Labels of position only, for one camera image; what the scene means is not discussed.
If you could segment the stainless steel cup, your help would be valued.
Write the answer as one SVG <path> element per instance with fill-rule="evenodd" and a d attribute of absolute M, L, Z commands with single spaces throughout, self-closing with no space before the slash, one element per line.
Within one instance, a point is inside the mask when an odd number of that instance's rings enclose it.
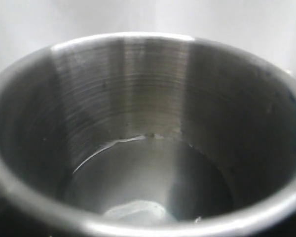
<path fill-rule="evenodd" d="M 114 33 L 0 74 L 0 194 L 74 237 L 246 237 L 296 211 L 296 81 L 238 48 Z"/>

